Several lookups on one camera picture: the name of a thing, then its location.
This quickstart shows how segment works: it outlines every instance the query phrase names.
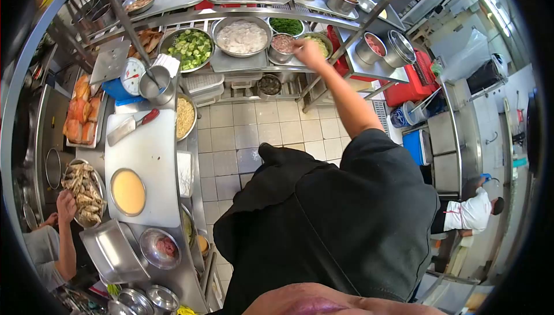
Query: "scale dial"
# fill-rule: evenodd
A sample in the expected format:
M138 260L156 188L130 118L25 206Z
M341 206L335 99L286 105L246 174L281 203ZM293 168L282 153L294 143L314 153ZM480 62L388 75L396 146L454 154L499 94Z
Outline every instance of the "scale dial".
M133 96L139 95L139 80L140 77L146 72L146 69L142 62L137 58L129 58L125 62L123 73L119 77L123 89Z

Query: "white cutting board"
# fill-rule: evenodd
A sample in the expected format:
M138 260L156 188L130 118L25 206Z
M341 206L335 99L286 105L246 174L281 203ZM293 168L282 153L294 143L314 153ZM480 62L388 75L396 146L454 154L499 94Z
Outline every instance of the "white cutting board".
M112 114L107 118L106 133L134 115L139 120L149 111ZM175 173L175 111L160 110L160 115L123 137L114 146L106 142L105 167L108 209L112 219L148 226L176 228L180 225L178 188ZM110 181L125 167L138 174L146 187L146 204L141 214L127 216L115 207L110 195Z

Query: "bowl of broccoli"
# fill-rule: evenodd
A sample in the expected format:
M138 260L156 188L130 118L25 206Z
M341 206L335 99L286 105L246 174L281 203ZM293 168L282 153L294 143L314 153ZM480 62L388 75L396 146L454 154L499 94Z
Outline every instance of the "bowl of broccoli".
M162 41L160 52L179 60L181 73L188 73L207 64L213 49L214 43L209 34L188 27L168 33Z

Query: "person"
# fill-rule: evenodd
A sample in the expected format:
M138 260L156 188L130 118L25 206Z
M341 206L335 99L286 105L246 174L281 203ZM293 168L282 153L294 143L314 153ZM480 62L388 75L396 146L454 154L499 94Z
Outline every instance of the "person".
M70 190L56 200L57 213L51 214L36 230L23 234L38 277L48 291L65 284L76 274L76 254L70 223L77 210ZM58 222L58 234L53 226Z
M490 215L498 215L504 209L502 197L489 200L482 188L485 177L479 179L475 196L464 202L442 201L431 226L431 234L458 230L461 237L469 237L483 232Z
M260 145L263 164L214 225L234 269L216 313L434 313L404 303L431 260L436 191L318 45L293 44L327 84L352 141L340 167Z

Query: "bowl of noodles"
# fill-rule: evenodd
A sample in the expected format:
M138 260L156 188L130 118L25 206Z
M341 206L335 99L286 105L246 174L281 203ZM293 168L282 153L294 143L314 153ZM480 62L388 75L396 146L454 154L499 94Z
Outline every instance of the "bowl of noodles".
M196 105L189 96L177 93L177 120L175 121L175 137L177 141L187 138L194 128L198 111Z

